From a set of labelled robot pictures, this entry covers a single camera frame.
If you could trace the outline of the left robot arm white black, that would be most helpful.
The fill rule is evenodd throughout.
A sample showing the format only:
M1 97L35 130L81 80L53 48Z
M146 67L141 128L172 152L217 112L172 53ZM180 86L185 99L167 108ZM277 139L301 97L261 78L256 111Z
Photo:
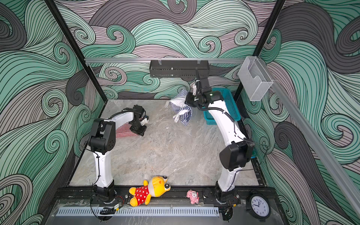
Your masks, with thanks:
M116 144L116 130L129 124L130 132L143 136L148 120L146 110L139 105L124 108L107 119L94 120L87 145L95 158L97 178L92 189L101 201L111 203L116 196L111 170L111 150Z

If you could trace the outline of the red white striped tank top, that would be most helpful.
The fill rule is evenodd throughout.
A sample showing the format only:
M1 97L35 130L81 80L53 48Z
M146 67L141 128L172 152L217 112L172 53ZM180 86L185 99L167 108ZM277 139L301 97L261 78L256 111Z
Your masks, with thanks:
M137 134L130 130L131 124L126 123L116 129L115 136L116 138L123 138L123 137L136 137Z

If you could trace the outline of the blue white striped tank top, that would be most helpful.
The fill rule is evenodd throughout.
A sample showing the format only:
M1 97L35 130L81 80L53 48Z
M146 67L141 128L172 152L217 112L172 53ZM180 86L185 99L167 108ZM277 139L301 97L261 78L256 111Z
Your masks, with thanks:
M175 98L166 101L165 108L170 106L176 113L172 118L175 123L181 122L184 126L187 126L192 118L193 109L185 103L186 97L189 94L186 90L181 90Z

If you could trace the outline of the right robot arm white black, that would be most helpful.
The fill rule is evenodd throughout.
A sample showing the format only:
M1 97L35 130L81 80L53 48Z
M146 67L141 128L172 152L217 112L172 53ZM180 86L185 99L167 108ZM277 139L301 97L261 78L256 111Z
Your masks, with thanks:
M208 78L200 76L198 67L195 67L194 73L196 81L193 92L187 94L185 103L200 111L209 112L224 139L225 148L219 153L222 171L215 186L216 198L223 201L234 192L236 178L250 161L255 143L240 131L222 94L212 90Z

